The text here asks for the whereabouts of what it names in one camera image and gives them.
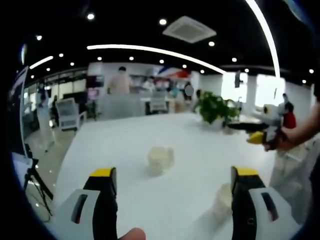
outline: desk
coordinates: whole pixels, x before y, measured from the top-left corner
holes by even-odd
[[[140,100],[143,103],[149,103],[149,102],[151,102],[151,97],[141,97]],[[172,97],[167,97],[167,96],[165,97],[166,102],[173,102],[174,100],[175,99]]]
[[[218,189],[231,180],[231,165],[257,169],[266,183],[274,165],[275,153],[247,137],[205,130],[192,113],[85,123],[62,162],[53,205],[83,188],[95,169],[114,166],[119,236],[138,227],[149,240],[231,239],[232,220],[213,237],[210,214]],[[152,178],[146,166],[154,146],[172,147],[175,163]]]

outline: recessed light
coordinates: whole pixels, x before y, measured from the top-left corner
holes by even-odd
[[[165,19],[160,19],[159,24],[160,24],[160,25],[166,25],[166,24],[167,24],[167,20],[165,20]]]
[[[95,15],[94,15],[93,13],[89,13],[89,14],[86,16],[86,18],[87,18],[88,20],[92,20],[92,19],[95,18]]]

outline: window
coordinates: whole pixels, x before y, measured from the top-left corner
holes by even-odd
[[[270,75],[259,74],[256,77],[255,105],[263,107],[265,104],[278,106],[284,99],[282,97],[286,90],[286,81]]]
[[[30,94],[30,102],[32,102],[31,111],[36,110],[36,93]]]
[[[235,88],[235,72],[227,72],[222,76],[222,87],[221,87],[221,97],[225,100],[231,99],[237,102],[240,98],[242,103],[247,102],[247,83],[248,74],[242,72],[240,74],[240,80],[243,83],[240,84],[239,88]]]

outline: ceiling light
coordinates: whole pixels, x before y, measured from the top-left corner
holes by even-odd
[[[260,10],[260,8],[255,0],[245,0],[245,1],[249,5],[251,10],[253,11],[256,19],[258,20],[258,22],[263,30],[263,33],[265,35],[266,41],[268,42],[269,49],[271,52],[275,76],[277,78],[280,78],[280,66],[279,66],[279,59],[278,59],[278,55],[277,55],[277,49],[276,49],[275,41],[274,41],[272,34],[271,34],[271,31],[270,31],[270,28],[269,28],[268,23],[265,19],[265,16],[262,13],[262,11]]]
[[[34,69],[35,67],[38,67],[39,65],[44,64],[45,62],[48,62],[48,61],[50,61],[50,60],[52,60],[52,59],[54,59],[53,56],[47,56],[46,58],[44,58],[44,59],[42,59],[42,60],[40,60],[40,61],[32,64],[32,65],[30,66],[30,69]]]
[[[88,20],[92,20],[92,19],[95,18],[95,15],[94,15],[93,13],[89,13],[89,14],[86,16],[86,18],[87,18]]]
[[[149,46],[138,46],[138,45],[126,45],[126,44],[102,44],[102,45],[91,45],[87,46],[86,49],[93,50],[93,49],[132,49],[132,50],[142,50],[142,51],[148,51],[153,53],[159,53],[159,54],[165,54],[169,56],[173,56],[176,58],[184,59],[199,65],[202,65],[208,69],[212,69],[220,74],[225,74],[226,71],[222,70],[219,67],[213,66],[205,61],[201,61],[199,59],[196,59],[191,56],[183,55],[181,53],[177,53],[174,51],[168,51],[164,49],[159,49],[155,47],[149,47]]]
[[[167,20],[165,20],[165,19],[160,19],[159,24],[160,24],[160,25],[166,25],[166,24],[167,24]]]

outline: potted plant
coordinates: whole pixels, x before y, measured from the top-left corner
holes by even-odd
[[[224,100],[210,91],[205,91],[197,104],[203,121],[218,129],[225,128],[238,115],[233,100]]]

